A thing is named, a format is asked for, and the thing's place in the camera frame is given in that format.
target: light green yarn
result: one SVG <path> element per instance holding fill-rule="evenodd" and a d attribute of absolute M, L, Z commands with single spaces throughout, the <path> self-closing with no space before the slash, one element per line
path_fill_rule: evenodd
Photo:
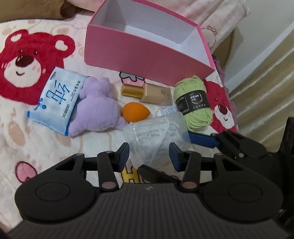
<path fill-rule="evenodd" d="M 206 88 L 203 81 L 197 76 L 186 78 L 176 84 L 173 99 L 176 101 L 180 96 L 193 91 L 203 90 L 206 93 Z M 184 115 L 187 129 L 192 132 L 204 131 L 211 124 L 213 111 L 211 108 L 202 108 L 194 110 Z"/>

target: pink box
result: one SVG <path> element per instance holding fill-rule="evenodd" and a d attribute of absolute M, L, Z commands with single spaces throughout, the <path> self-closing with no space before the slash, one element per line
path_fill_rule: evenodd
<path fill-rule="evenodd" d="M 175 86 L 215 66 L 200 27 L 146 0 L 105 0 L 87 27 L 85 63 Z"/>

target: brown pillow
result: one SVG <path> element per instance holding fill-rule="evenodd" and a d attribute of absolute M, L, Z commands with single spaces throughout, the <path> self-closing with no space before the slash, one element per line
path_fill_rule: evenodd
<path fill-rule="evenodd" d="M 1 0 L 0 22 L 29 18 L 64 19 L 79 10 L 66 0 Z"/>

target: clear plastic bag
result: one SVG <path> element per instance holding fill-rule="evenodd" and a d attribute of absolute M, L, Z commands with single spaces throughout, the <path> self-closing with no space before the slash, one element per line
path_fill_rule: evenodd
<path fill-rule="evenodd" d="M 191 143 L 181 112 L 130 123 L 123 129 L 123 135 L 130 145 L 130 159 L 136 169 L 142 164 L 156 168 L 170 161 L 171 142 L 183 151 Z"/>

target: pillow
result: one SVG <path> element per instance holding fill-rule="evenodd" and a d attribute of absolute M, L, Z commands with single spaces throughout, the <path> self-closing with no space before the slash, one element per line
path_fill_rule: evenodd
<path fill-rule="evenodd" d="M 66 0 L 4 0 L 0 6 L 0 22 L 15 19 L 72 17 L 79 8 Z"/>
<path fill-rule="evenodd" d="M 246 0 L 149 0 L 197 23 L 211 52 L 249 14 Z"/>

